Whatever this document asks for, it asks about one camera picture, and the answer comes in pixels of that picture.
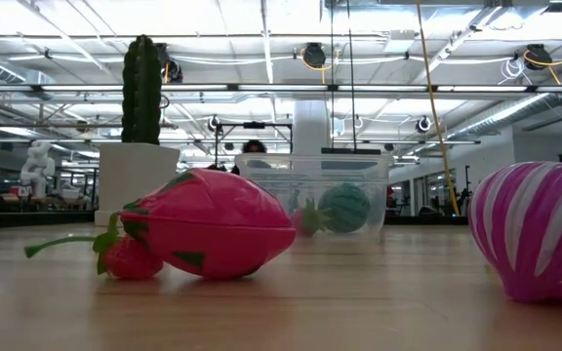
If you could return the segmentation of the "red toy strawberry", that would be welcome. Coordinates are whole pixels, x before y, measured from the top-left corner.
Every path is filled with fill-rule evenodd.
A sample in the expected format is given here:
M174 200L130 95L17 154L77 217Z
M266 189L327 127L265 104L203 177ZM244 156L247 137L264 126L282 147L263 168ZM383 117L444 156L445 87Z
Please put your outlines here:
M299 236L313 237L316 232L326 229L331 215L329 209L318 210L314 200L307 198L305 206L293 212L291 221Z

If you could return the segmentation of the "green striped toy watermelon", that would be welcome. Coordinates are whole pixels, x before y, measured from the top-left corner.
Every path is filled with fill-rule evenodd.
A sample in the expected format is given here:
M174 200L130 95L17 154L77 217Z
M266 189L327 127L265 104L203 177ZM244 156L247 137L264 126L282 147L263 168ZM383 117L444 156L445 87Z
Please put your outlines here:
M329 218L325 223L327 229L350 233L366 224L371 203L361 188L343 183L324 192L318 201L318 209Z

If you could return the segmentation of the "red toy dragon fruit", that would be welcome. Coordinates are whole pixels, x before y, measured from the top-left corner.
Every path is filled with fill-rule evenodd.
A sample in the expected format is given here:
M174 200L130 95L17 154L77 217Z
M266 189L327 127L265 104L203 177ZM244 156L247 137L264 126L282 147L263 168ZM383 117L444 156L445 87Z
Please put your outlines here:
M176 175L119 216L125 232L155 256L207 279L249 276L297 236L274 195L239 175L206 169Z

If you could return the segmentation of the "small long-stemmed toy strawberry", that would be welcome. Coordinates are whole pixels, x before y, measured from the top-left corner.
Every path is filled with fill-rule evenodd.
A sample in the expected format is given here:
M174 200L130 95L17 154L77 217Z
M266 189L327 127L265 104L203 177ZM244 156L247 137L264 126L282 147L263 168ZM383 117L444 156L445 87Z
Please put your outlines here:
M27 258L39 252L62 244L91 243L92 251L97 255L96 271L98 275L107 274L122 280L146 280L153 278L163 268L163 261L154 255L140 240L129 235L121 236L117 228L119 213L113 213L107 229L97 236L72 235L58 238L46 243L23 248Z

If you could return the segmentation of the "purple white striped toy onion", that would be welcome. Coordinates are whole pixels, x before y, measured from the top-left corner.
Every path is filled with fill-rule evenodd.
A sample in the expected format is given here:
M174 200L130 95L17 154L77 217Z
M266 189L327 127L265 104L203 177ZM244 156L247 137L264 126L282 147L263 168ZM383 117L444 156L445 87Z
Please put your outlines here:
M525 303L562 301L562 163L524 162L477 186L468 224L506 295Z

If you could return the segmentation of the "clear plastic tupperware container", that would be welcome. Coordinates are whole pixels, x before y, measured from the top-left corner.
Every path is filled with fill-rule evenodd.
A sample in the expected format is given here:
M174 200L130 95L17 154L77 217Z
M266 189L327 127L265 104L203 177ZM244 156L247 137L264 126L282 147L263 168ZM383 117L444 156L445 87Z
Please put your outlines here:
M250 161L262 160L270 168L252 168ZM247 153L236 157L241 176L255 182L281 203L289 217L312 198L318 209L320 197L329 188L350 183L368 196L371 210L366 224L357 231L338 233L325 229L313 237L353 238L360 235L378 237L386 213L389 155L356 154L274 154Z

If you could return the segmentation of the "person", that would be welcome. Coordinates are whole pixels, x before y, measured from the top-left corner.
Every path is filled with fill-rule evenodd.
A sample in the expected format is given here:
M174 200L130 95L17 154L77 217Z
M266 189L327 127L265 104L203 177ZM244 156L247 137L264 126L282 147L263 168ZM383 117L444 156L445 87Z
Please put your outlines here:
M243 153L266 153L266 146L257 139L250 139L242 146ZM252 168L270 168L270 165L262 160L250 161L248 165ZM234 165L230 171L232 174L240 175L240 169L237 165Z

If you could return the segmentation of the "white pillar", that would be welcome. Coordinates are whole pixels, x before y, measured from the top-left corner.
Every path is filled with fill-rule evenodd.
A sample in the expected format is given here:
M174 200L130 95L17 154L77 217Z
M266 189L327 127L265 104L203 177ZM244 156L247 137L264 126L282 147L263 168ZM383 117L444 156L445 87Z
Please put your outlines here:
M322 99L298 99L294 102L293 152L318 155L330 146L330 117L327 102Z

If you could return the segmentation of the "black vented box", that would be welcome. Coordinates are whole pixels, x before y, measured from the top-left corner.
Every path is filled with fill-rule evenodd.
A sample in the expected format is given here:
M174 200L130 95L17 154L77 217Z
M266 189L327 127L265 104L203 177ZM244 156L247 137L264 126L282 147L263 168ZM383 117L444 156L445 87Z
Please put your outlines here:
M355 148L334 148L334 147L322 147L322 154L356 154L356 155L379 155L382 153L379 149L355 149Z

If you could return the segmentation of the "black ceiling device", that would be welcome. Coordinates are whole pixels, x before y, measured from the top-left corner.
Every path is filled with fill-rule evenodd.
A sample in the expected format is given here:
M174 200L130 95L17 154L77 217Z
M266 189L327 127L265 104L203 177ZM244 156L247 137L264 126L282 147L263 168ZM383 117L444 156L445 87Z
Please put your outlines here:
M183 80L181 66L171 58L166 43L156 43L160 61L162 63L161 75L164 84L180 84Z

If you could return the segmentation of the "white robot statue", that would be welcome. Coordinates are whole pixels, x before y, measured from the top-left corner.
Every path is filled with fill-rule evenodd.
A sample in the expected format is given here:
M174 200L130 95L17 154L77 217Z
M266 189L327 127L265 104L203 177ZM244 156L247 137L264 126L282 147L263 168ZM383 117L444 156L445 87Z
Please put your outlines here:
M22 198L44 198L47 177L53 176L55 160L48 156L51 144L48 141L34 140L27 149L27 159L20 171L19 195Z

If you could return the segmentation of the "black background rig frame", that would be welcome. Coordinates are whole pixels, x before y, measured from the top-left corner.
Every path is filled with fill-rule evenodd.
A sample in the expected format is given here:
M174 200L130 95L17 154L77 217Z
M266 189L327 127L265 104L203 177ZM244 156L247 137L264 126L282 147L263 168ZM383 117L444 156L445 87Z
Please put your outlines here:
M252 130L272 128L290 144L290 150L293 150L294 148L294 131L293 131L293 126L289 123L266 123L266 122L257 122L257 121L243 122L243 123L216 122L216 124L212 126L214 132L214 146L215 146L214 166L216 168L219 166L219 144L221 142L220 129L223 127L230 128L230 130L224 134L225 137L228 136L236 127L240 127L243 129L252 129ZM280 128L282 127L286 127L289 129L289 136L285 136L280 132Z

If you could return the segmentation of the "long ceiling light rail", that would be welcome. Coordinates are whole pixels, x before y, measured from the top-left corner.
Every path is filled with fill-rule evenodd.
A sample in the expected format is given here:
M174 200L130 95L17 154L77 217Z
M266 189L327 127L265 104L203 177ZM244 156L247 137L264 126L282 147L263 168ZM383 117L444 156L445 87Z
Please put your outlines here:
M121 92L122 85L0 85L1 92ZM562 94L558 86L490 86L490 85L307 85L307 84L169 84L162 92L359 92L359 93L479 93L479 94Z

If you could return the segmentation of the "silver ventilation duct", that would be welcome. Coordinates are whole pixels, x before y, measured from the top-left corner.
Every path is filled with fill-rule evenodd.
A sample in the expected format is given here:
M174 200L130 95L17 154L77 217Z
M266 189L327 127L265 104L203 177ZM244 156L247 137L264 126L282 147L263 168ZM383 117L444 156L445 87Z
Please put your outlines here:
M556 107L560 103L561 94L548 93L502 102L455 126L447 133L447 139L498 130Z

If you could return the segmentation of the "black aluminium table frame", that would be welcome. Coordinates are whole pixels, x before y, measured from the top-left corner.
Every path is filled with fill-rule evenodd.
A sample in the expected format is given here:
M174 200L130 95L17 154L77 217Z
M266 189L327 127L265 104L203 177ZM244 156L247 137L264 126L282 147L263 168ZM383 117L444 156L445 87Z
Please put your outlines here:
M93 222L93 212L0 213L0 228ZM385 225L468 225L466 217L390 216Z

